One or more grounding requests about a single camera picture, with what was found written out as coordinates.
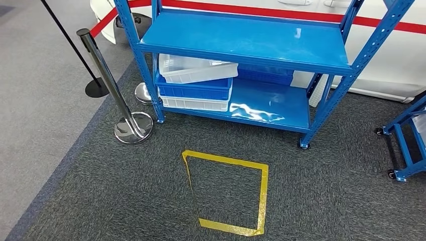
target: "stacked crates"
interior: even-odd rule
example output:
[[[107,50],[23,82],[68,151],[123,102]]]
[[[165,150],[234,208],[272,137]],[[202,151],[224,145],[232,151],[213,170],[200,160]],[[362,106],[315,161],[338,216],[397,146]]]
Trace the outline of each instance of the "stacked crates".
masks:
[[[228,111],[234,77],[290,85],[293,71],[168,54],[159,55],[156,79],[163,105],[170,108]]]

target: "blue cart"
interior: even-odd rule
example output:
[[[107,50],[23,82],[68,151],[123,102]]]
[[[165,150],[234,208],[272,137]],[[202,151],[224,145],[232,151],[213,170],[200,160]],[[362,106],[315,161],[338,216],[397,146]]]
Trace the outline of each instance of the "blue cart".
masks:
[[[152,0],[152,25],[139,39],[127,0],[114,0],[126,36],[146,83],[157,122],[164,111],[197,115],[302,133],[299,146],[309,147],[336,105],[399,23],[414,0],[384,0],[388,11],[352,65],[345,51],[351,25],[364,0],[352,0],[340,23],[292,20],[218,12],[167,8],[182,1]],[[202,4],[194,4],[200,9]],[[144,53],[153,55],[150,74]],[[158,54],[229,61],[246,65],[314,72],[308,88],[277,85],[268,81],[235,79],[226,112],[164,107],[158,98]],[[309,98],[323,74],[326,88],[310,120]],[[343,76],[329,95],[334,76]]]
[[[387,124],[382,128],[377,128],[375,130],[378,135],[390,135],[391,133],[395,133],[396,138],[398,139],[399,146],[401,148],[402,156],[404,157],[406,168],[396,170],[390,169],[387,171],[388,176],[392,179],[396,179],[401,182],[405,182],[407,177],[412,176],[419,172],[426,171],[426,146],[424,145],[423,138],[415,126],[413,121],[414,118],[420,115],[426,114],[426,95],[416,101],[410,108],[400,114],[397,118],[395,118],[391,123]],[[421,160],[417,162],[413,162],[410,152],[408,150],[407,142],[405,141],[404,134],[402,133],[401,126],[410,125],[411,130],[414,134],[416,143],[420,150]]]

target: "stanchion base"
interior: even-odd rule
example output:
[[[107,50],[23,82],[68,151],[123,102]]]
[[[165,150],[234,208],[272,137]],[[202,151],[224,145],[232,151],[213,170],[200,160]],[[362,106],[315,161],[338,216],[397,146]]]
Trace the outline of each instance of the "stanchion base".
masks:
[[[136,99],[144,105],[152,105],[151,96],[148,93],[145,83],[140,83],[135,89]]]
[[[133,112],[132,117],[136,123],[136,133],[124,117],[119,120],[114,129],[116,138],[124,144],[136,144],[150,137],[153,128],[152,118],[143,112]]]
[[[110,92],[108,91],[107,87],[103,83],[102,78],[97,78],[96,80],[100,84],[100,87],[97,85],[95,80],[92,80],[86,86],[86,90],[85,90],[86,95],[92,98],[99,98],[109,94]]]

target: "cart wheel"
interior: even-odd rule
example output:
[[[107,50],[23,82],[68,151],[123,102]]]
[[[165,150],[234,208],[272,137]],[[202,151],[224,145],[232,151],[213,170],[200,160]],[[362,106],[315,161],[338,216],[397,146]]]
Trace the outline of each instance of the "cart wheel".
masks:
[[[300,144],[297,144],[302,150],[307,150],[310,148],[310,144],[307,144],[307,147],[302,147]]]
[[[376,128],[376,129],[374,129],[374,132],[377,135],[381,136],[381,135],[383,135],[383,128]]]
[[[396,179],[395,170],[393,169],[387,170],[387,176],[391,179]]]

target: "barrier rope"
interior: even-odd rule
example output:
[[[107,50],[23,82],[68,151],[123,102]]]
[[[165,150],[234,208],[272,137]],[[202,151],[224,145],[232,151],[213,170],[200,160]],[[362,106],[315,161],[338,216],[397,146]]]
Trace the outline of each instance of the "barrier rope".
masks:
[[[300,12],[300,11],[291,11],[291,10],[279,10],[279,9],[263,9],[255,7],[242,7],[242,6],[233,6],[233,5],[223,5],[223,4],[207,4],[207,3],[197,3],[197,2],[187,2],[180,0],[162,0],[163,6],[175,7],[175,8],[184,8],[184,9],[195,9],[195,10],[205,10],[205,11],[214,11],[222,13],[232,13],[232,14],[246,14],[246,15],[257,15],[264,17],[276,17],[276,18],[287,18],[287,19],[300,19],[300,20],[309,20],[309,21],[321,21],[321,22],[331,22],[331,23],[340,23],[343,15],[340,14],[325,14],[325,13],[312,13],[312,12]],[[129,7],[145,7],[150,6],[150,0],[133,0],[129,1]],[[113,8],[102,20],[99,21],[91,30],[90,33],[93,37],[96,37],[101,30],[110,23],[117,16],[117,9]],[[366,17],[355,17],[354,24],[368,27],[377,27],[381,20],[374,18]],[[426,25],[421,24],[412,24],[400,22],[395,30],[426,34]]]

